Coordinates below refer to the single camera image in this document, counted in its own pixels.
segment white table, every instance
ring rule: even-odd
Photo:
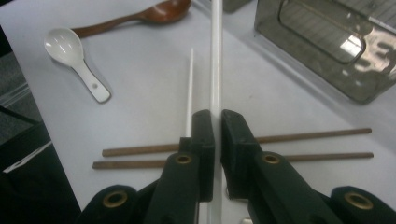
[[[99,105],[70,68],[44,49],[48,30],[80,27],[131,14],[154,0],[15,0],[0,23],[20,63],[66,175],[84,208],[99,190],[142,189],[161,170],[92,169],[104,148],[176,143],[184,134],[190,49],[195,50],[193,111],[209,108],[210,2],[194,0],[180,22],[131,22],[82,39],[86,62],[111,89]],[[371,127],[369,135],[263,145],[280,154],[372,151],[370,160],[296,162],[324,194],[339,186],[365,189],[396,209],[396,88],[356,105],[253,30],[253,1],[225,14],[223,108],[241,113],[256,136]],[[169,154],[117,160],[164,159]],[[223,223],[248,216],[245,203],[223,197]]]

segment spoon handle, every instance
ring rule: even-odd
[[[73,65],[72,68],[81,77],[97,102],[104,103],[110,98],[110,91],[96,78],[84,61]]]
[[[141,18],[141,13],[136,13],[133,15],[116,18],[111,21],[105,21],[92,26],[74,28],[72,30],[78,35],[78,37],[82,38],[90,35],[97,35],[127,21],[136,21],[142,19],[143,18]]]

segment white plastic rod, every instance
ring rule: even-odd
[[[222,170],[221,156],[221,92],[222,92],[222,0],[212,0],[210,112],[216,141],[213,200],[208,205],[207,223],[221,224]]]
[[[187,93],[187,113],[186,113],[186,137],[191,137],[191,119],[192,119],[192,90],[194,83],[194,49],[190,52],[190,72],[189,72],[189,86]]]

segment soup spoon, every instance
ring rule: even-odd
[[[72,29],[79,37],[96,35],[127,21],[168,23],[181,20],[189,11],[191,0],[168,0],[133,15],[120,17],[100,24]]]
[[[65,28],[50,30],[44,46],[54,60],[72,67],[77,72],[97,102],[104,103],[110,98],[110,91],[85,64],[81,41],[72,30]]]

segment white ceramic spoon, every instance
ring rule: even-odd
[[[85,64],[81,41],[72,30],[65,28],[50,30],[44,46],[54,60],[72,67],[79,74],[99,103],[104,103],[110,98],[110,91]]]

